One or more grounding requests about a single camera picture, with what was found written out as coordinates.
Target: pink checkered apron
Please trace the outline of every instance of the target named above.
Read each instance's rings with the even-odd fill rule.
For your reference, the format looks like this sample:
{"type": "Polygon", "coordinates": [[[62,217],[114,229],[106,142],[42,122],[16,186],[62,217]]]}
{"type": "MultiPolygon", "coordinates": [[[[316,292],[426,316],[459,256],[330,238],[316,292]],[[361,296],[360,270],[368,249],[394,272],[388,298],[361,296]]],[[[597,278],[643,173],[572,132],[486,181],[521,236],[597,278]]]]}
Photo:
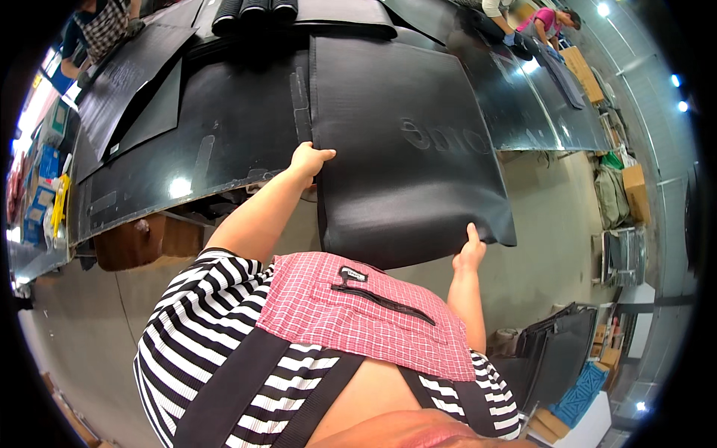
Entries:
{"type": "Polygon", "coordinates": [[[474,381],[465,324],[429,290],[338,255],[274,258],[257,327],[453,381],[474,381]]]}

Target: worker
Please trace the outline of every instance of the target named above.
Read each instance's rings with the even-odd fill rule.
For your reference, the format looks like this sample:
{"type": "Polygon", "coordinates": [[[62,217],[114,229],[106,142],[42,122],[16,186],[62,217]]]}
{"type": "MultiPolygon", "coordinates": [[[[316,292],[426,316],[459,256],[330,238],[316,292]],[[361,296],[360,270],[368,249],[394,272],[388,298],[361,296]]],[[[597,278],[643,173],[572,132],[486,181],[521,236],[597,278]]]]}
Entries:
{"type": "Polygon", "coordinates": [[[62,40],[60,69],[79,87],[89,84],[86,73],[124,37],[134,37],[144,28],[139,18],[142,0],[84,0],[67,23],[62,40]],[[87,59],[77,67],[72,55],[79,43],[87,48],[87,59]]]}
{"type": "Polygon", "coordinates": [[[551,56],[565,62],[558,53],[558,33],[562,27],[580,29],[580,24],[580,16],[572,9],[540,8],[518,26],[518,31],[528,38],[543,42],[551,56]]]}
{"type": "Polygon", "coordinates": [[[456,3],[476,9],[490,17],[500,30],[505,33],[503,43],[512,47],[515,44],[515,31],[508,25],[508,7],[515,0],[454,0],[456,3]]]}
{"type": "Polygon", "coordinates": [[[507,440],[521,431],[515,399],[484,355],[486,245],[474,224],[452,260],[447,304],[325,252],[262,267],[335,155],[301,143],[155,306],[134,371],[159,439],[175,448],[534,447],[507,440]]]}

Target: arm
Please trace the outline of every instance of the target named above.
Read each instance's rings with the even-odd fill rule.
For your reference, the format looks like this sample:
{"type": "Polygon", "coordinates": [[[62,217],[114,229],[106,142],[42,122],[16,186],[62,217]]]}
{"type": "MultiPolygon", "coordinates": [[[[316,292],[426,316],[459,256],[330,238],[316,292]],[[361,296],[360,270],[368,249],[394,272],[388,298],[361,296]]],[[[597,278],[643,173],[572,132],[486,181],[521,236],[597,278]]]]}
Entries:
{"type": "Polygon", "coordinates": [[[131,0],[130,2],[130,20],[139,17],[139,9],[142,6],[142,0],[131,0]]]}
{"type": "Polygon", "coordinates": [[[78,76],[80,76],[80,68],[76,67],[75,64],[72,63],[72,58],[68,57],[67,59],[63,59],[60,62],[60,71],[63,75],[70,78],[71,80],[76,80],[78,76]]]}
{"type": "Polygon", "coordinates": [[[485,323],[480,303],[478,266],[486,245],[480,241],[475,224],[468,224],[468,242],[453,257],[453,281],[448,290],[448,308],[465,324],[468,346],[485,354],[485,323]]]}
{"type": "Polygon", "coordinates": [[[266,260],[296,208],[304,189],[311,185],[323,162],[336,154],[318,151],[311,142],[296,148],[291,165],[254,196],[234,210],[214,231],[206,247],[221,247],[247,259],[266,260]]]}
{"type": "Polygon", "coordinates": [[[540,19],[535,20],[536,25],[536,31],[538,32],[538,37],[540,37],[540,40],[547,45],[548,44],[548,37],[545,35],[545,22],[543,22],[540,19]]]}
{"type": "Polygon", "coordinates": [[[483,12],[486,16],[490,17],[496,25],[500,27],[506,34],[512,34],[513,28],[505,21],[505,17],[501,14],[498,9],[500,0],[483,0],[483,12]]]}
{"type": "Polygon", "coordinates": [[[557,36],[552,36],[550,38],[550,45],[553,46],[555,51],[557,51],[557,52],[560,51],[560,48],[558,47],[558,37],[557,36]]]}

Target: blue glove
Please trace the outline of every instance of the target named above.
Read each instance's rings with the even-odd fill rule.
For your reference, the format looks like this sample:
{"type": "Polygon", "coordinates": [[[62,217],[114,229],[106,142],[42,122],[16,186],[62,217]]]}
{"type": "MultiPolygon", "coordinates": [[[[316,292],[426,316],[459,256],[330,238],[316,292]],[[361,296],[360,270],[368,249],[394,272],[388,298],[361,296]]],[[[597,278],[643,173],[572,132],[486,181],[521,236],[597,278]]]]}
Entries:
{"type": "Polygon", "coordinates": [[[509,47],[512,47],[513,45],[515,45],[516,44],[516,33],[513,32],[510,34],[506,34],[503,38],[503,43],[508,45],[509,47]]]}
{"type": "Polygon", "coordinates": [[[565,58],[563,57],[562,54],[558,53],[558,52],[557,52],[553,47],[551,47],[550,45],[548,45],[547,48],[548,48],[548,53],[550,53],[550,55],[551,55],[552,57],[554,57],[555,59],[557,59],[557,60],[560,61],[560,62],[565,63],[565,58]]]}

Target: green bag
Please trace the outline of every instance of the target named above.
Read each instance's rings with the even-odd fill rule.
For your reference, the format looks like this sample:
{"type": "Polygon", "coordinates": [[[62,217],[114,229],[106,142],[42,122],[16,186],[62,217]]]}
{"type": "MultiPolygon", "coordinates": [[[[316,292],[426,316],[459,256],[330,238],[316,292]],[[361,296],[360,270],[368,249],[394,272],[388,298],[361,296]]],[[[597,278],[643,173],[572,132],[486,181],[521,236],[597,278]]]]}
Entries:
{"type": "Polygon", "coordinates": [[[600,165],[606,165],[610,168],[615,168],[616,170],[624,170],[625,165],[622,164],[619,157],[615,155],[615,153],[610,152],[605,154],[600,158],[600,165]]]}

